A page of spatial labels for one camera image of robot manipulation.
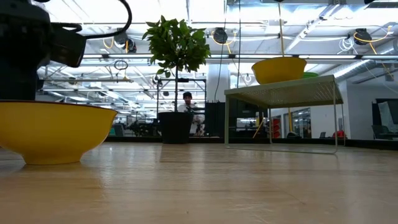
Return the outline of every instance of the white table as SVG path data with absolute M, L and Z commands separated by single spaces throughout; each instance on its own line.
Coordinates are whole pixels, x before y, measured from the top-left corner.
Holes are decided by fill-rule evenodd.
M 268 117 L 271 118 L 271 109 L 291 108 L 299 106 L 321 106 L 333 105 L 335 119 L 335 145 L 338 150 L 336 105 L 341 104 L 344 118 L 343 99 L 333 75 L 316 78 L 304 78 L 287 82 L 271 83 L 266 85 L 249 86 L 232 90 L 225 90 L 225 127 L 224 143 L 229 144 L 229 100 L 235 98 L 247 103 L 258 105 L 269 110 Z M 272 119 L 270 119 L 270 143 L 272 143 Z

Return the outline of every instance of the black hair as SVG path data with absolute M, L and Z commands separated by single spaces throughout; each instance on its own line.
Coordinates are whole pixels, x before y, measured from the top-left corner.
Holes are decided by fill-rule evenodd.
M 185 93 L 182 95 L 182 98 L 184 99 L 184 98 L 187 97 L 187 96 L 189 96 L 190 98 L 192 98 L 192 94 L 191 94 L 190 92 L 185 92 Z

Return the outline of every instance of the green bowl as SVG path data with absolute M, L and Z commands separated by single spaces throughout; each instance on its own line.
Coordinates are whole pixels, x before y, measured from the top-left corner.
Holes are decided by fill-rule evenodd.
M 319 74 L 315 72 L 304 72 L 303 78 L 313 78 L 313 77 L 318 77 Z

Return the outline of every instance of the potted plant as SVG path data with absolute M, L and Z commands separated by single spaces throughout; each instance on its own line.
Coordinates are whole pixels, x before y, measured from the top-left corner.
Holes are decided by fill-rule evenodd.
M 160 61 L 157 75 L 165 74 L 166 78 L 174 75 L 175 101 L 174 112 L 159 113 L 160 128 L 164 143 L 184 144 L 189 140 L 192 114 L 177 111 L 178 72 L 185 69 L 197 72 L 200 65 L 206 65 L 210 46 L 206 44 L 205 29 L 193 29 L 185 20 L 166 20 L 161 16 L 158 22 L 147 22 L 150 27 L 142 36 L 148 36 L 149 50 L 154 55 L 150 64 Z

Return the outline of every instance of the black pot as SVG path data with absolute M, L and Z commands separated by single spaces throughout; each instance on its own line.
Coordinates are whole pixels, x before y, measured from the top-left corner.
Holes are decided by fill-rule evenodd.
M 186 144 L 189 142 L 189 132 L 193 115 L 181 112 L 159 113 L 162 140 L 166 144 Z

